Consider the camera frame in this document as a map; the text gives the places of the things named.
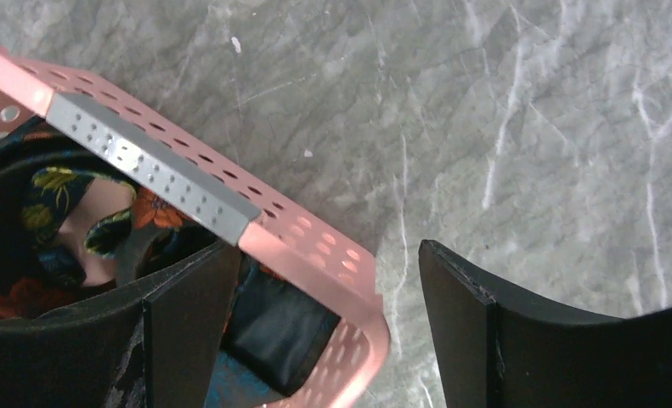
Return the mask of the pink perforated plastic basket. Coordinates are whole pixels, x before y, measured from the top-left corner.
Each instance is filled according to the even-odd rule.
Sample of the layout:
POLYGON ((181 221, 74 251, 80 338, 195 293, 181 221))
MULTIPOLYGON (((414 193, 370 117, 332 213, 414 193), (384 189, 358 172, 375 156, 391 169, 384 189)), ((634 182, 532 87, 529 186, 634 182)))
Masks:
POLYGON ((280 406, 349 407, 365 391, 390 349, 370 252, 103 77, 0 48, 0 134, 32 115, 341 317, 280 406))

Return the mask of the black tie orange flowers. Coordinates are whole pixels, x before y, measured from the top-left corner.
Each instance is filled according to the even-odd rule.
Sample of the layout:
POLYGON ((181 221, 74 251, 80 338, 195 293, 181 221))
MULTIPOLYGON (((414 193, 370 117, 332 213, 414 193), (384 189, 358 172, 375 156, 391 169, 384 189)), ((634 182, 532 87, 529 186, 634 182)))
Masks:
MULTIPOLYGON (((155 193, 133 195, 95 181, 56 236, 84 268, 63 289, 24 277, 0 292, 0 320, 38 319, 225 244, 155 193)), ((250 407, 293 395, 306 381, 338 317, 280 276, 240 253, 229 312, 205 403, 250 407)))

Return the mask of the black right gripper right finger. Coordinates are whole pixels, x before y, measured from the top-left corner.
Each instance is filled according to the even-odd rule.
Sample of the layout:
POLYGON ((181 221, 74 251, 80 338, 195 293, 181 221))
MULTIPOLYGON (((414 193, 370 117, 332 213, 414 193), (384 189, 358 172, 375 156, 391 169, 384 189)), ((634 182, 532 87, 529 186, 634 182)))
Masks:
POLYGON ((672 307, 621 319, 540 296, 435 240, 422 291, 450 407, 672 407, 672 307))

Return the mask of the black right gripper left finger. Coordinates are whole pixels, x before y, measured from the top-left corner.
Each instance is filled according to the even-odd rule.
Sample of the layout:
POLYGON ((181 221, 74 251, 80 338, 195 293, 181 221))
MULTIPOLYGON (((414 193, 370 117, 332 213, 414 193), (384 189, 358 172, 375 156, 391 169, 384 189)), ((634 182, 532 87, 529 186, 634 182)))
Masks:
POLYGON ((240 269, 216 243, 34 319, 0 320, 0 407, 201 407, 240 269))

